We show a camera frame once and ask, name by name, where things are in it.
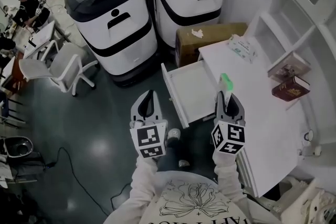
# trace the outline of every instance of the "white sleeve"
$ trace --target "white sleeve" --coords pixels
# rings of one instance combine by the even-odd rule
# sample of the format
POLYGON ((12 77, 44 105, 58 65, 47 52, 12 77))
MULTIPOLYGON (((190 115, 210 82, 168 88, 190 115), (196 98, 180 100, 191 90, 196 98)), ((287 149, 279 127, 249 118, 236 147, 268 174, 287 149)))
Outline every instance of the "white sleeve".
POLYGON ((218 190, 233 201, 245 216, 251 220, 246 195, 238 180, 236 156, 214 152, 213 160, 216 164, 215 173, 218 175, 218 190))
POLYGON ((155 195, 154 174, 157 170, 153 159, 138 157, 132 176, 130 198, 112 212, 104 224, 138 224, 147 206, 155 195))

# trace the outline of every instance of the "open drawer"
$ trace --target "open drawer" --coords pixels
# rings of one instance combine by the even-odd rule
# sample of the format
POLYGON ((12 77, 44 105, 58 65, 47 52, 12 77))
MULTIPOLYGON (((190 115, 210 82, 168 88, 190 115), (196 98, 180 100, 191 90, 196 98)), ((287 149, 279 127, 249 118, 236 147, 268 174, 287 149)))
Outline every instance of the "open drawer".
POLYGON ((215 113, 218 83, 205 61, 170 72, 167 72, 163 63, 161 67, 163 79, 184 129, 189 127, 189 123, 215 113))

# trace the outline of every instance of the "green object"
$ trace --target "green object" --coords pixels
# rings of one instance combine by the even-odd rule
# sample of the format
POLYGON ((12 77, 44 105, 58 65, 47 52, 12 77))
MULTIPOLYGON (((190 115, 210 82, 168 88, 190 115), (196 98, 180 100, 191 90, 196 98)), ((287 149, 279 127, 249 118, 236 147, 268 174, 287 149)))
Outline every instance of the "green object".
POLYGON ((226 73, 221 74, 222 81, 225 81, 226 84, 226 90, 227 91, 233 91, 233 82, 229 78, 229 76, 226 73))

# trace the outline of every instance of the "red book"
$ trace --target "red book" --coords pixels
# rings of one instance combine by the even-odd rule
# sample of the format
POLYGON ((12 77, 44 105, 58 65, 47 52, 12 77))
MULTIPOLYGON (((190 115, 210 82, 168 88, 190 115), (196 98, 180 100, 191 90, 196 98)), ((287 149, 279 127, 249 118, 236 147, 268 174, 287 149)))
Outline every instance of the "red book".
POLYGON ((286 102, 304 96, 310 92, 309 83, 297 76, 291 77, 272 89, 272 94, 286 102))

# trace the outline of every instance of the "white chair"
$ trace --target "white chair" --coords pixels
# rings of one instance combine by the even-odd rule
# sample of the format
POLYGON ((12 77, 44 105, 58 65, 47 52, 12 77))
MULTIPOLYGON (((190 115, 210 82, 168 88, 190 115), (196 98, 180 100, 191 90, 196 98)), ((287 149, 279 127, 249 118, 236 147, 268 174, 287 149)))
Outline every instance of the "white chair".
POLYGON ((98 61, 83 67, 82 61, 85 58, 87 58, 85 50, 75 44, 65 43, 56 54, 49 69, 44 62, 34 59, 22 59, 19 61, 19 66, 25 78, 50 78, 62 92, 68 92, 72 88, 72 95, 75 97, 79 79, 84 80, 93 89, 96 87, 84 72, 92 66, 99 67, 98 61))

